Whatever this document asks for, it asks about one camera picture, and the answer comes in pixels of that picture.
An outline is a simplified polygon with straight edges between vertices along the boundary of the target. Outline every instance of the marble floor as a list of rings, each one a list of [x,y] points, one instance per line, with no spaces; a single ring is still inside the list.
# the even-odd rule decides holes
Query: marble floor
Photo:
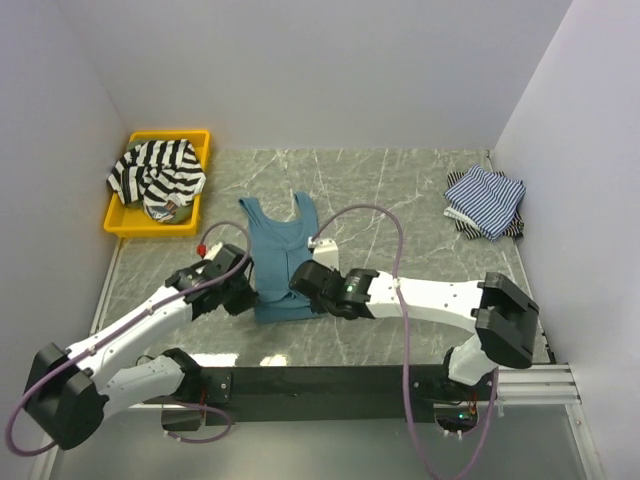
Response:
[[[246,225],[238,205],[243,196],[260,199],[274,220],[295,218],[292,193],[308,192],[320,223],[354,203],[376,203],[396,214],[405,230],[402,276],[437,281],[484,278],[487,271],[509,276],[527,293],[515,243],[501,238],[467,240],[442,212],[446,176],[473,164],[490,167],[483,150],[222,150],[213,157],[203,193],[201,228],[220,220]],[[377,213],[355,212],[326,232],[340,246],[343,272],[352,267],[389,271],[396,249],[393,224]],[[211,235],[244,246],[231,227]],[[199,237],[131,239],[123,242],[104,307],[102,327],[144,301],[176,269],[199,259]],[[347,321],[332,317],[257,325],[252,312],[229,317],[222,309],[176,330],[149,349],[151,355],[180,347],[203,365],[389,365],[402,361],[399,319]],[[464,342],[463,330],[425,321],[412,324],[412,363],[440,363]],[[538,331],[534,360],[549,362]]]

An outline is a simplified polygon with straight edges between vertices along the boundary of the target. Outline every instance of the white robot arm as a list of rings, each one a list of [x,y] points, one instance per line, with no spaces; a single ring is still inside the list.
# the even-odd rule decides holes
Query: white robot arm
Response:
[[[400,317],[396,281],[385,272],[338,270],[335,242],[310,245],[313,258],[301,265],[291,288],[308,296],[312,308],[347,319]],[[120,320],[65,351],[53,344],[36,355],[27,388],[60,363],[91,349],[100,339],[127,323],[150,305],[229,271],[244,252],[228,244],[211,248],[199,262],[179,270],[146,302]],[[484,282],[398,280],[411,318],[445,323],[473,335],[445,358],[448,378],[474,386],[497,365],[531,366],[537,326],[537,305],[506,277],[487,274]],[[172,349],[155,360],[126,368],[141,352],[170,331],[222,305],[236,315],[252,308],[257,294],[244,269],[224,282],[174,300],[108,344],[82,359],[68,373],[51,380],[25,410],[62,449],[86,440],[107,418],[134,404],[156,397],[193,401],[202,387],[201,367],[185,352]]]

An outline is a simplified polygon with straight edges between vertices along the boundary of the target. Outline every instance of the yellow tray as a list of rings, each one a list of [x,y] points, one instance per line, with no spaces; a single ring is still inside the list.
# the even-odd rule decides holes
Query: yellow tray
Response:
[[[196,158],[200,160],[202,169],[207,170],[211,156],[211,134],[206,130],[176,130],[157,132],[135,132],[129,139],[134,140],[180,140],[188,139],[196,151]],[[191,217],[182,223],[168,225],[150,219],[142,209],[126,208],[117,194],[113,194],[107,216],[104,219],[104,229],[115,233],[119,237],[187,237],[195,235],[200,221],[200,194],[193,201]]]

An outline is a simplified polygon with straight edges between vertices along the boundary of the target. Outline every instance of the blue tank top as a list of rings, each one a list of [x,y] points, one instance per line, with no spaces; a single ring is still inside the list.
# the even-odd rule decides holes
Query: blue tank top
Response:
[[[255,197],[239,200],[249,219],[251,255],[260,300],[254,309],[258,323],[318,316],[311,311],[307,297],[289,289],[289,280],[296,269],[312,257],[307,240],[318,233],[318,216],[311,197],[296,192],[294,198],[299,218],[291,222],[268,218]]]

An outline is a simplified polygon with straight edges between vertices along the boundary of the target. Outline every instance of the clothing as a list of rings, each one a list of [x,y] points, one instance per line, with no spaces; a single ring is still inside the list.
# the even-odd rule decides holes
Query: clothing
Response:
[[[254,308],[258,323],[274,323],[311,318],[310,300],[289,289],[296,269],[312,255],[309,237],[318,233],[318,217],[311,197],[294,194],[299,218],[277,222],[268,218],[255,197],[241,198],[240,206],[249,219],[251,256],[255,263],[255,282],[260,303]]]
[[[495,173],[497,175],[504,177],[504,172],[495,172]],[[447,175],[447,186],[449,188],[453,187],[456,184],[456,182],[458,182],[462,177],[464,177],[464,172],[449,173]],[[444,211],[445,216],[455,218],[453,215],[447,215],[447,211],[451,212],[452,210],[457,212],[457,210],[455,210],[453,207],[448,207]],[[468,218],[471,222],[473,222],[473,220],[471,220],[469,217],[467,217],[463,213],[460,213],[460,215],[463,215],[464,217]],[[466,222],[462,217],[459,217],[459,218],[456,218],[455,226],[456,226],[456,230],[458,232],[463,232],[469,240],[474,240],[476,238],[483,237],[482,232],[480,231],[478,226],[475,224],[475,222],[473,222],[473,225],[471,225],[469,222]],[[511,220],[511,223],[509,224],[509,226],[507,227],[507,229],[504,231],[502,235],[507,237],[520,238],[523,236],[523,234],[524,234],[524,220],[522,219],[522,216],[520,215],[520,213],[518,212],[518,209],[516,208],[516,213],[513,219]]]
[[[132,142],[127,143],[126,151],[132,150],[138,145],[143,145],[147,143],[149,140],[154,140],[150,138],[142,139],[142,140],[133,140]],[[137,202],[129,203],[125,205],[127,208],[143,208],[142,200],[138,200]],[[185,205],[184,207],[178,207],[173,214],[173,217],[167,217],[167,219],[163,223],[168,223],[171,225],[175,225],[180,222],[184,222],[188,218],[191,218],[191,213],[193,213],[193,203],[189,205]]]
[[[159,222],[175,219],[202,192],[206,177],[188,140],[149,140],[128,150],[111,170],[107,183],[124,205],[142,201]]]
[[[509,227],[525,191],[521,181],[474,165],[445,197],[454,209],[471,218],[485,237],[495,241]]]

